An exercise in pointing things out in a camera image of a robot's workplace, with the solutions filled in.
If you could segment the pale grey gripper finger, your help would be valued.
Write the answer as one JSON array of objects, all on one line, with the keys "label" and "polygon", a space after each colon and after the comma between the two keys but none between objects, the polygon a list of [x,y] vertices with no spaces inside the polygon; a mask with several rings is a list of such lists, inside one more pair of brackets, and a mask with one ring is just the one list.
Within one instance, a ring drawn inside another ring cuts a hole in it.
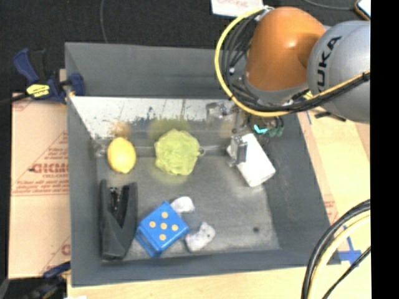
[{"label": "pale grey gripper finger", "polygon": [[247,150],[248,150],[247,141],[244,141],[242,136],[235,136],[234,137],[235,164],[241,164],[246,162]]}]

